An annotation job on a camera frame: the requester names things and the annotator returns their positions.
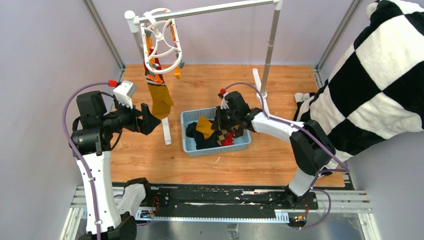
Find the mustard yellow sock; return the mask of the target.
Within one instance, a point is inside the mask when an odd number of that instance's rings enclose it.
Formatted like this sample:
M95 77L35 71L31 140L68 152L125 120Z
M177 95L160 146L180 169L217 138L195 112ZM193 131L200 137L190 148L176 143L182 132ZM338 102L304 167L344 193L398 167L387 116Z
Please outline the mustard yellow sock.
M163 77L161 75L152 76L149 73L145 77L152 98L152 115L160 120L167 118L171 107L174 106L174 101Z
M212 129L211 121L205 116L201 116L198 119L195 130L197 132L201 133L205 140L208 140L213 135L213 133L215 132Z

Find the red snowflake christmas sock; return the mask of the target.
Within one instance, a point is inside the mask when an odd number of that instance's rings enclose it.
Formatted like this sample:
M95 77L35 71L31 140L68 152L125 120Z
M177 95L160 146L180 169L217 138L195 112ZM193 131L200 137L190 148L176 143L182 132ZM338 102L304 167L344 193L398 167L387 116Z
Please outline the red snowflake christmas sock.
M229 132L226 137L224 142L222 143L222 146L231 146L234 144L234 132Z

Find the black sock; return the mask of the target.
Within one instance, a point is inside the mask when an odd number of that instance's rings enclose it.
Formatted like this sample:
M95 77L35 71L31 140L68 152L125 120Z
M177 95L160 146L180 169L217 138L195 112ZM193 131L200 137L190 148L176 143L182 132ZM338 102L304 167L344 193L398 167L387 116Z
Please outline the black sock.
M197 133L194 139L197 150L217 148L220 146L217 142L217 132L214 132L208 139L205 139L203 133Z
M185 130L185 135L188 138L193 138L193 139L198 138L200 136L200 133L196 130L196 127L197 127L197 122L192 122L188 124Z

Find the brown argyle sock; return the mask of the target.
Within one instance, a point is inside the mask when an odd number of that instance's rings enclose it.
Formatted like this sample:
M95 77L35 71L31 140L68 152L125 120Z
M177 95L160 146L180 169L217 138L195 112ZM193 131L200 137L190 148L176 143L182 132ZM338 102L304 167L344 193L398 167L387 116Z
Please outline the brown argyle sock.
M222 146L226 135L229 132L234 132L234 140L233 140L233 144L235 143L235 139L242 137L244 135L244 130L239 126L239 125L235 125L233 127L230 127L229 129L221 129L221 130L217 130L217 143L219 144L220 147L225 147Z

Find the light blue plastic basket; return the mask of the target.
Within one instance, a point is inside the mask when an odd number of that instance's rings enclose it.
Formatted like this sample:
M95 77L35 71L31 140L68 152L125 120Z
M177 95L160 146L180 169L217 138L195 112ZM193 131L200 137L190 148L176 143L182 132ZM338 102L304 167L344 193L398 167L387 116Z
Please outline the light blue plastic basket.
M186 130L188 125L194 122L198 122L198 119L200 117L207 117L209 120L213 121L215 114L216 114L215 107L187 110L187 111L183 111L180 114L182 148L188 154L189 157L241 151L241 150L245 150L248 147L248 145L251 143L252 138L251 138L250 132L248 130L244 130L243 135L241 137L234 139L232 145L197 149L195 139L193 137L188 137L186 135Z

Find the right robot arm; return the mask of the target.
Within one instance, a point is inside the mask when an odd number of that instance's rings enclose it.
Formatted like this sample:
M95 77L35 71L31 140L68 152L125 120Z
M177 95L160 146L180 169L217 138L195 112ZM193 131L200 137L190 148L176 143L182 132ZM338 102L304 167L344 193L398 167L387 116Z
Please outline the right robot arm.
M218 93L221 105L216 107L213 129L228 130L237 127L253 133L266 134L291 145L297 170L287 187L285 201L292 209L298 209L306 201L306 195L335 155L335 147L315 120L291 121L271 116L261 108L250 108L238 91Z

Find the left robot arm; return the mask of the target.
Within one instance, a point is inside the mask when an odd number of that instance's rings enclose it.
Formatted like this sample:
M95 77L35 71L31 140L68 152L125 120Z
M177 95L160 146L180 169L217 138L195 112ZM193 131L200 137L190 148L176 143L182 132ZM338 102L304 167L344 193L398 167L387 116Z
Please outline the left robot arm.
M136 109L133 94L114 90L117 109L107 112L103 92L91 91L76 98L80 116L74 121L70 146L84 181L87 207L86 233L82 240L134 240L137 236L135 215L139 206L149 206L153 193L145 177L127 181L119 203L116 203L111 178L114 133L123 129L150 134L160 120L147 104Z

